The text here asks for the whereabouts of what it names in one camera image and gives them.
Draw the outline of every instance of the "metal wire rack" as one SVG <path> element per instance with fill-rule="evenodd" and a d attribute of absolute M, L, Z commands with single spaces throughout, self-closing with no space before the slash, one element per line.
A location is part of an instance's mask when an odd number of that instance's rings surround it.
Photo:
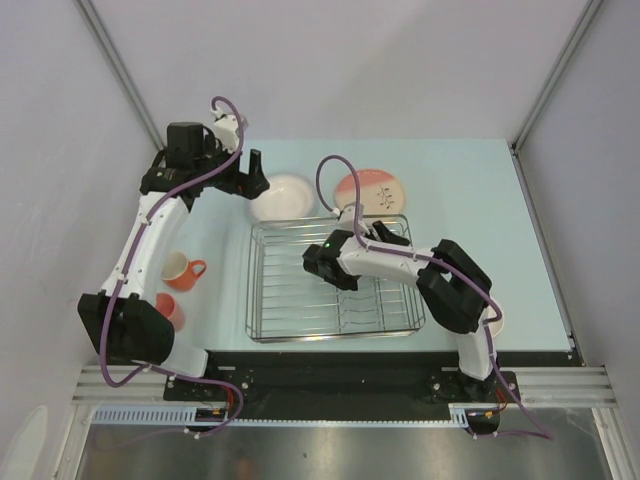
<path fill-rule="evenodd" d="M 375 216 L 411 239 L 402 215 Z M 341 291 L 302 268 L 302 254 L 336 228 L 333 218 L 260 222 L 251 231 L 246 331 L 256 342 L 401 336 L 425 323 L 414 288 L 362 277 L 358 291 Z"/>

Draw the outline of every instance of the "white wall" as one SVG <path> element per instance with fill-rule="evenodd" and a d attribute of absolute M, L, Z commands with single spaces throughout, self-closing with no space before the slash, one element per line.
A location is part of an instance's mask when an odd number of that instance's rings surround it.
<path fill-rule="evenodd" d="M 523 152 L 592 365 L 640 440 L 640 3 L 605 5 Z"/>
<path fill-rule="evenodd" d="M 0 461 L 45 404 L 45 478 L 95 359 L 76 303 L 113 267 L 153 150 L 73 2 L 2 2 L 0 18 Z"/>
<path fill-rule="evenodd" d="M 254 139 L 513 139 L 586 0 L 95 0 L 159 125 Z"/>

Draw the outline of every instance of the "orange mug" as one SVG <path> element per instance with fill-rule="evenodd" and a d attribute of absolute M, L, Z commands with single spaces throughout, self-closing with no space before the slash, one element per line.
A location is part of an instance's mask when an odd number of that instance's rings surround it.
<path fill-rule="evenodd" d="M 202 270 L 196 273 L 196 267 L 202 267 Z M 190 262 L 184 252 L 173 250 L 169 252 L 169 256 L 164 262 L 160 277 L 171 288 L 180 292 L 188 292 L 206 269 L 207 264 L 204 260 Z"/>
<path fill-rule="evenodd" d="M 184 327 L 184 312 L 176 302 L 175 298 L 173 298 L 168 293 L 159 293 L 156 295 L 156 310 L 162 314 L 167 320 L 169 320 L 173 329 L 176 332 L 182 330 Z"/>

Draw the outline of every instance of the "plate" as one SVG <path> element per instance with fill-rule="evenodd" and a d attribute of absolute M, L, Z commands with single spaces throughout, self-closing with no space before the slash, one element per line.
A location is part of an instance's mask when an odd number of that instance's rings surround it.
<path fill-rule="evenodd" d="M 267 180 L 269 190 L 250 203 L 251 215 L 256 220 L 295 220 L 315 215 L 316 191 L 306 178 L 280 173 Z"/>
<path fill-rule="evenodd" d="M 389 172 L 368 168 L 358 170 L 360 203 L 364 215 L 399 215 L 406 204 L 406 194 L 400 181 Z M 356 187 L 352 175 L 344 177 L 334 191 L 336 205 L 342 210 L 355 202 Z"/>

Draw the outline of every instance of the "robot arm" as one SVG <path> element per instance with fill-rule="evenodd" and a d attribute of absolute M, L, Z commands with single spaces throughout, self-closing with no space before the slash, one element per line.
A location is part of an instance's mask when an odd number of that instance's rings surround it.
<path fill-rule="evenodd" d="M 195 377 L 204 373 L 205 350 L 180 341 L 171 323 L 154 308 L 158 278 L 173 238 L 204 188 L 215 187 L 249 199 L 257 198 L 269 188 L 262 173 L 260 152 L 251 150 L 248 173 L 240 172 L 240 162 L 236 161 L 219 175 L 166 200 L 150 220 L 148 216 L 166 192 L 210 172 L 236 152 L 237 119 L 221 111 L 213 113 L 216 122 L 212 130 L 191 122 L 167 127 L 167 149 L 158 153 L 142 178 L 136 220 L 118 263 L 98 294 L 84 294 L 80 298 L 78 312 L 99 352 L 107 305 L 116 285 L 122 282 L 107 337 L 111 360 L 162 365 Z M 133 258 L 125 277 L 122 272 L 130 255 Z"/>
<path fill-rule="evenodd" d="M 352 211 L 345 210 L 338 221 L 344 228 L 353 229 Z M 359 222 L 371 245 L 389 246 L 407 256 L 381 253 L 363 247 L 352 231 L 334 230 L 322 245 L 311 245 L 303 255 L 304 269 L 323 278 L 341 290 L 357 290 L 362 275 L 381 277 L 415 287 L 425 300 L 436 322 L 454 337 L 460 356 L 460 371 L 476 381 L 493 381 L 489 347 L 482 321 L 486 317 L 485 302 L 456 277 L 446 278 L 445 271 L 425 260 L 416 258 L 424 253 L 440 258 L 456 267 L 487 293 L 491 280 L 476 263 L 451 240 L 442 240 L 430 252 L 415 250 L 409 241 L 394 235 L 382 222 L 368 228 Z"/>

